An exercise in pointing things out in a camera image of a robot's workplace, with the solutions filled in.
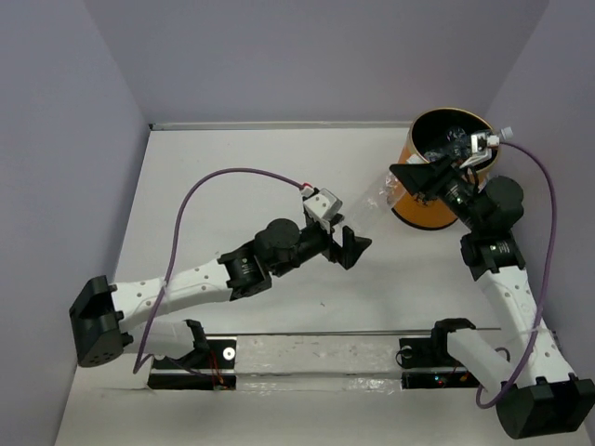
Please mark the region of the clear bottle long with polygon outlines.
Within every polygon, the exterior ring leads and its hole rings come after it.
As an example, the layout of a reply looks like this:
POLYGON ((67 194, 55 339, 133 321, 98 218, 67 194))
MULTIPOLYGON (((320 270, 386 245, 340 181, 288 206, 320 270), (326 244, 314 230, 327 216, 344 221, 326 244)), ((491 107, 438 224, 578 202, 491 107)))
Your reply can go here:
POLYGON ((511 140, 513 138, 513 136, 514 136, 514 133, 510 126, 503 127, 495 132, 496 144, 500 145, 504 141, 511 140))

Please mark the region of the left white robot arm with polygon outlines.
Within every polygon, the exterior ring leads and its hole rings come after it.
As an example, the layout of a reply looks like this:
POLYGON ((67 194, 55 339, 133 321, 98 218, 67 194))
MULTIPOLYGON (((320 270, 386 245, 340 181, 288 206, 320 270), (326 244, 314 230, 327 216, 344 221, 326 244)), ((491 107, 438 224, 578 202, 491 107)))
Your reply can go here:
POLYGON ((273 220, 234 251, 170 279, 109 283, 89 279, 69 310, 77 363, 98 367, 125 352, 176 358, 187 367, 205 358, 199 322, 173 324, 163 316, 204 304, 227 303, 263 293, 280 278, 316 256, 352 268, 371 245, 349 227, 337 243, 332 230, 311 221, 305 228, 286 218, 273 220))

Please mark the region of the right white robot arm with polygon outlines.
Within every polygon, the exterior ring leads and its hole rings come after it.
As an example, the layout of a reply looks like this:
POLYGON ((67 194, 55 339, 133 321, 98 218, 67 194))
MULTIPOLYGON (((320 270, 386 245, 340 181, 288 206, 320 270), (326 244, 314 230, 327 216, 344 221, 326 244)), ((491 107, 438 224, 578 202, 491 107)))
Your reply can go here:
POLYGON ((594 383, 580 378, 542 319, 512 227, 523 215, 523 191, 509 177, 481 188, 448 160, 394 164, 411 195, 442 201, 469 229, 460 241, 471 276, 490 303, 504 346, 496 349, 464 318, 434 323, 426 338, 401 339, 404 369, 461 365, 479 382, 500 425, 513 439, 575 432, 594 406, 594 383))

